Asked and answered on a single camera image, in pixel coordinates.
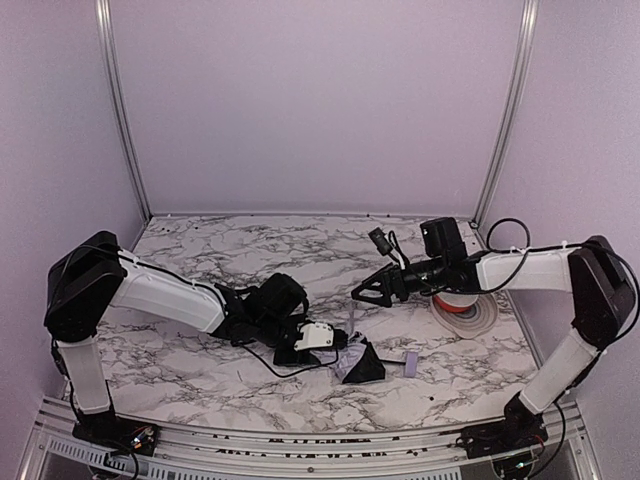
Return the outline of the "lilac folding umbrella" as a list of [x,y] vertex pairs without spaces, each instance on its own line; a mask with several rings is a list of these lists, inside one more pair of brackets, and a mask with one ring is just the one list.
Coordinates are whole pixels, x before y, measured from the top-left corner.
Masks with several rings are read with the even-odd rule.
[[419,353],[406,351],[400,359],[383,359],[373,343],[356,328],[353,314],[334,329],[331,347],[315,348],[309,354],[319,365],[328,367],[342,384],[365,384],[386,379],[386,366],[398,366],[406,378],[417,374]]

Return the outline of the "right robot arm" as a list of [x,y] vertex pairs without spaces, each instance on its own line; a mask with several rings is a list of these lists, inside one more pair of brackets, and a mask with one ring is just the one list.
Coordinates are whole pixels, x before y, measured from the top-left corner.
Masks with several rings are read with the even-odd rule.
[[412,262],[392,233],[369,234],[391,263],[355,287],[356,301],[389,308],[421,292],[433,299],[481,298],[506,291],[516,299],[549,301],[545,312],[567,333],[532,379],[505,405],[499,421],[467,427],[457,439],[468,458],[506,453],[547,440],[543,414],[576,388],[613,344],[639,320],[639,281],[603,235],[587,240],[469,253],[451,217],[423,222],[426,259]]

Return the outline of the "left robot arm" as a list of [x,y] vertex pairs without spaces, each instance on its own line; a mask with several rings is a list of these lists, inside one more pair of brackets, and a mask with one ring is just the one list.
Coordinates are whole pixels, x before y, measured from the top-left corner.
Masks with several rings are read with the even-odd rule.
[[96,343],[108,310],[176,321],[234,346],[258,341],[298,365],[318,367],[311,351],[335,346],[331,326],[308,320],[307,294],[290,276],[274,274],[244,289],[199,283],[138,260],[108,231],[51,267],[47,301],[44,326],[54,360],[70,383],[73,435],[120,454],[152,455],[159,428],[115,411]]

